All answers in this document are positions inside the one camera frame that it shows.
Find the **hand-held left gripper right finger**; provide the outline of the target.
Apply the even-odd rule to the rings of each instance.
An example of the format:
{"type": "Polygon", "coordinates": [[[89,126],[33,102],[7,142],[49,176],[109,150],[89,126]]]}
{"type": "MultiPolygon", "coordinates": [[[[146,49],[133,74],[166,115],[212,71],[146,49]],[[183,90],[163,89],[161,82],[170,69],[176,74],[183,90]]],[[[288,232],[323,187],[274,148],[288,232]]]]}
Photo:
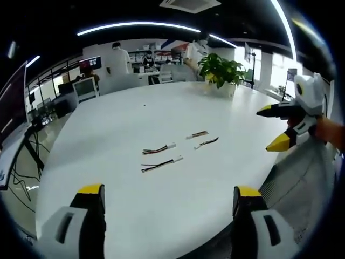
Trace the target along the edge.
{"type": "Polygon", "coordinates": [[[261,193],[235,186],[232,208],[232,258],[293,258],[299,251],[293,228],[261,193]]]}

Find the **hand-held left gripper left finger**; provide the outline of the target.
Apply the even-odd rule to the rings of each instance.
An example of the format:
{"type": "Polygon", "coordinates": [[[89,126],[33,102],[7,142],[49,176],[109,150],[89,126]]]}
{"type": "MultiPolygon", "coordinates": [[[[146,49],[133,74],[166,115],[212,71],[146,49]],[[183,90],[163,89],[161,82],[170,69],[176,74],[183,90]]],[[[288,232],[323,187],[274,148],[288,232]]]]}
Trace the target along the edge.
{"type": "Polygon", "coordinates": [[[104,258],[105,212],[105,185],[82,187],[43,224],[37,252],[42,258],[104,258]]]}

